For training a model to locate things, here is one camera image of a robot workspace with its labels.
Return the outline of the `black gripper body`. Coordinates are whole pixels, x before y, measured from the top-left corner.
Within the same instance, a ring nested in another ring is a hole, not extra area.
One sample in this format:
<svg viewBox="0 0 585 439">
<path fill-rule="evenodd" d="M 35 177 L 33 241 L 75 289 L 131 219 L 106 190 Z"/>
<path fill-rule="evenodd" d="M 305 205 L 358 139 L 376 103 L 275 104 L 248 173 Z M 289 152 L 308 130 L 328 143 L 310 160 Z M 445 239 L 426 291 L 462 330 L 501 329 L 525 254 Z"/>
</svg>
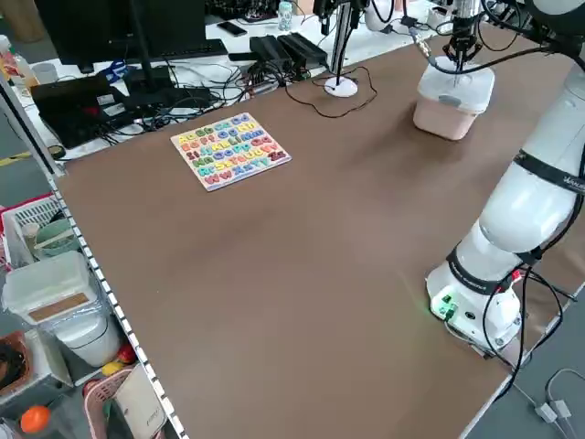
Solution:
<svg viewBox="0 0 585 439">
<path fill-rule="evenodd" d="M 476 43 L 474 17 L 455 17 L 452 20 L 451 46 L 473 46 Z"/>
</svg>

